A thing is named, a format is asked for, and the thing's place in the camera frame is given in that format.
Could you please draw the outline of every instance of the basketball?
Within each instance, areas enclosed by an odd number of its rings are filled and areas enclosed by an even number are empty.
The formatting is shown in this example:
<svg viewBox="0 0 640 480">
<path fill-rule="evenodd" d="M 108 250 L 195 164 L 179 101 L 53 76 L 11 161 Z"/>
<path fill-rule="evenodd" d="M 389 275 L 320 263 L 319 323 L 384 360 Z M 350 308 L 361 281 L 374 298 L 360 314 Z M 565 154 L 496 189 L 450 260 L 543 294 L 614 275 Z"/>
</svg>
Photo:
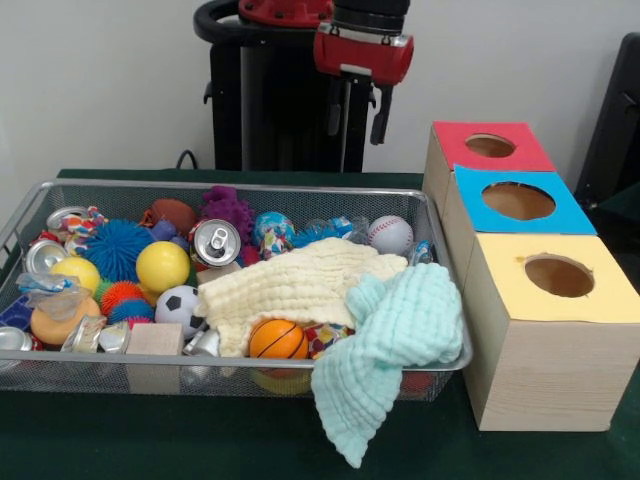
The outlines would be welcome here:
<svg viewBox="0 0 640 480">
<path fill-rule="evenodd" d="M 256 325 L 249 338 L 253 358 L 307 358 L 309 341 L 304 330 L 288 320 L 266 320 Z"/>
</svg>

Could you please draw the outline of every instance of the foam ball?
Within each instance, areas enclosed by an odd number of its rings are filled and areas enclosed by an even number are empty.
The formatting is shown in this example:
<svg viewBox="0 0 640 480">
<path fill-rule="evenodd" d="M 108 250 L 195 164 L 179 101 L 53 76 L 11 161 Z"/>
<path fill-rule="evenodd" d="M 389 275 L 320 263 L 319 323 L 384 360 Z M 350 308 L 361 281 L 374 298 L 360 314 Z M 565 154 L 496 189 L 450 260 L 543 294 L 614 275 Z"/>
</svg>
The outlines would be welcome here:
<svg viewBox="0 0 640 480">
<path fill-rule="evenodd" d="M 100 273 L 96 266 L 88 260 L 80 257 L 67 257 L 51 267 L 49 273 L 78 277 L 80 285 L 91 291 L 91 296 L 96 293 L 100 285 Z"/>
<path fill-rule="evenodd" d="M 152 292 L 164 292 L 189 278 L 189 256 L 175 243 L 155 242 L 145 248 L 136 262 L 140 283 Z"/>
<path fill-rule="evenodd" d="M 254 358 L 307 358 L 309 341 L 304 330 L 282 319 L 256 325 L 249 338 L 249 355 Z"/>
<path fill-rule="evenodd" d="M 196 288 L 181 285 L 167 290 L 158 298 L 156 323 L 181 324 L 184 338 L 189 340 L 206 326 L 204 318 L 193 314 L 199 304 Z"/>
</svg>

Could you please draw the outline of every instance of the yellow wooden block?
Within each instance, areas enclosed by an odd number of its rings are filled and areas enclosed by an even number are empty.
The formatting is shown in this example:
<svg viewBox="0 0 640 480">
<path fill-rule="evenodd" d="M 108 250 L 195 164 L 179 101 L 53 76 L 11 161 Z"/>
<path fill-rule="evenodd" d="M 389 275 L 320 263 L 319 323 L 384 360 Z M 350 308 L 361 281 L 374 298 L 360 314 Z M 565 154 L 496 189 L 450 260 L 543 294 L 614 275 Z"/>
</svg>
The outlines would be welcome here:
<svg viewBox="0 0 640 480">
<path fill-rule="evenodd" d="M 608 429 L 640 357 L 640 297 L 599 238 L 477 234 L 463 298 L 481 430 Z"/>
</svg>

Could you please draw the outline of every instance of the circular hole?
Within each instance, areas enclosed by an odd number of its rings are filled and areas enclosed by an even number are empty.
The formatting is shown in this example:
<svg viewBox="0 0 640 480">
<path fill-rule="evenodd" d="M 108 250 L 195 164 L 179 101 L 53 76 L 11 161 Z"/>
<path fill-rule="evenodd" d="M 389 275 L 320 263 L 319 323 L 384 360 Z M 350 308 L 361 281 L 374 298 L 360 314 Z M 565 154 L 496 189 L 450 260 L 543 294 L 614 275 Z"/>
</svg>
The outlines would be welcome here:
<svg viewBox="0 0 640 480">
<path fill-rule="evenodd" d="M 488 133 L 471 135 L 465 144 L 472 152 L 490 158 L 508 157 L 516 151 L 516 146 L 506 138 Z"/>
<path fill-rule="evenodd" d="M 544 190 L 515 182 L 489 185 L 482 192 L 482 199 L 489 208 L 517 220 L 533 220 L 551 215 L 556 202 Z"/>
<path fill-rule="evenodd" d="M 591 272 L 574 260 L 559 255 L 537 255 L 525 264 L 527 277 L 539 288 L 560 297 L 582 297 L 595 285 Z"/>
</svg>

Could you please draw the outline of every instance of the stacked boxes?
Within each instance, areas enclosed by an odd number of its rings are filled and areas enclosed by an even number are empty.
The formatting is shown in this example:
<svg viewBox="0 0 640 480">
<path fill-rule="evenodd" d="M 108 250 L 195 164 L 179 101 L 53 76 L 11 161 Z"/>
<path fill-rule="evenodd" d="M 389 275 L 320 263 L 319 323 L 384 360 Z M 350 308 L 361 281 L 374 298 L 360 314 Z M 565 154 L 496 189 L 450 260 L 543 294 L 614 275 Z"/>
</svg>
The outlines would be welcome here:
<svg viewBox="0 0 640 480">
<path fill-rule="evenodd" d="M 479 428 L 608 429 L 640 357 L 640 297 L 533 133 L 436 123 L 424 189 L 463 292 Z"/>
</svg>

